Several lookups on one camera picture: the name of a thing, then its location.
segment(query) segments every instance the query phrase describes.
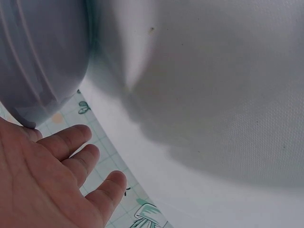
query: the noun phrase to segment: printed illustration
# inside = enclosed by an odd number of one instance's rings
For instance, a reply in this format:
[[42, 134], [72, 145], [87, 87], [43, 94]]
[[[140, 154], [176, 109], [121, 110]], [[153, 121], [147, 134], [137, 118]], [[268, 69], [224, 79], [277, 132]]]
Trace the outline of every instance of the printed illustration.
[[81, 107], [81, 109], [78, 111], [79, 114], [85, 114], [87, 111], [91, 110], [91, 108], [85, 101], [79, 102], [79, 106]]
[[137, 202], [142, 206], [135, 213], [136, 221], [130, 228], [165, 228], [168, 221], [156, 206], [142, 199], [137, 199]]

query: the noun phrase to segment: gray plastic object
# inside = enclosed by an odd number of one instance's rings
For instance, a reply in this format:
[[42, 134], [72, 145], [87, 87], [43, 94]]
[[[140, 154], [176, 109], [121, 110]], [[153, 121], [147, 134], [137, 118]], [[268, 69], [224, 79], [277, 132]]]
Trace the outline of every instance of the gray plastic object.
[[0, 1], [0, 101], [25, 127], [75, 93], [89, 52], [85, 0]]

